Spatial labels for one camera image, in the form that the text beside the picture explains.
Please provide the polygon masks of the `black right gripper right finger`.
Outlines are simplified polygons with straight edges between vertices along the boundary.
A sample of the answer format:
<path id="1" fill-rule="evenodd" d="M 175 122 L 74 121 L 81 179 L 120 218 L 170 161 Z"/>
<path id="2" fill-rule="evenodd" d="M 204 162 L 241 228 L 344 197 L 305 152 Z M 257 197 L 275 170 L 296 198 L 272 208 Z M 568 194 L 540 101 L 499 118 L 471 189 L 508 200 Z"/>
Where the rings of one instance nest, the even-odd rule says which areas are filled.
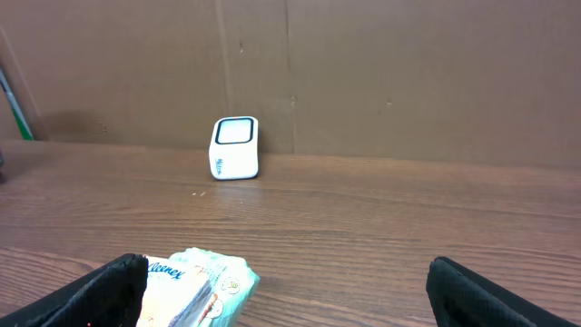
<path id="1" fill-rule="evenodd" d="M 575 327 L 447 257 L 429 266 L 426 291 L 438 327 Z"/>

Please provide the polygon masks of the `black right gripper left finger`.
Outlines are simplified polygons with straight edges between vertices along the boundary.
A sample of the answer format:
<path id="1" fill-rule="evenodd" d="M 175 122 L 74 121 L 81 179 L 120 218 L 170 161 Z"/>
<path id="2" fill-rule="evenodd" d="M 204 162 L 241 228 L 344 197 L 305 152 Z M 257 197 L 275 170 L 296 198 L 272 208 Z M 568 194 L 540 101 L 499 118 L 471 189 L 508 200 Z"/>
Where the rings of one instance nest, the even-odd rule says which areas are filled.
<path id="1" fill-rule="evenodd" d="M 1 319 L 1 327 L 134 327 L 148 259 L 126 253 Z"/>

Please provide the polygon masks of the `teal tissue pack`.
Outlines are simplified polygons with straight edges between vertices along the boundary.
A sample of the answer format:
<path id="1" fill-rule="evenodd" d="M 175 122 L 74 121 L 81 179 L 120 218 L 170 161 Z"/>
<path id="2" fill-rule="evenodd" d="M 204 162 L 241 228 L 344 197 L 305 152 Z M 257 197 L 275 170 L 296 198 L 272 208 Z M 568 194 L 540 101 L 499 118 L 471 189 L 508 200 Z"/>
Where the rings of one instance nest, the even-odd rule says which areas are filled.
<path id="1" fill-rule="evenodd" d="M 245 259 L 199 248 L 147 260 L 138 327 L 233 326 L 261 280 Z"/>

